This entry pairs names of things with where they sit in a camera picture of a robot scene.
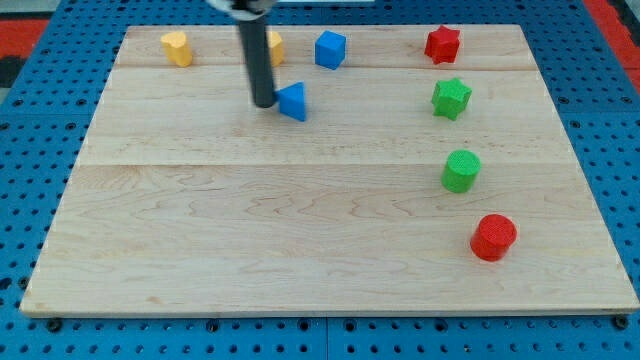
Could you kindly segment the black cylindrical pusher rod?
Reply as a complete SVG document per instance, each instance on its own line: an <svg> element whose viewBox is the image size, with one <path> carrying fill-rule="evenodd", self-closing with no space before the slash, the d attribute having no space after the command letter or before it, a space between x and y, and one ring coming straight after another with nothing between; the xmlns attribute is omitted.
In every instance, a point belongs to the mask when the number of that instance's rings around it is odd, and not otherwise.
<svg viewBox="0 0 640 360"><path fill-rule="evenodd" d="M276 103L266 28L265 16L238 22L251 98L258 108L270 108Z"/></svg>

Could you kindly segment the silver rod mount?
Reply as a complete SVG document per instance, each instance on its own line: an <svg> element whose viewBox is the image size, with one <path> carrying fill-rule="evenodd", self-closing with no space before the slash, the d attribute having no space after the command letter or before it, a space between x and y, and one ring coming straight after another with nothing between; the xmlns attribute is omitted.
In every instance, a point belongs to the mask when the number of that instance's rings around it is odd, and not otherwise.
<svg viewBox="0 0 640 360"><path fill-rule="evenodd" d="M276 0L206 0L214 9L238 21L253 21L266 15Z"/></svg>

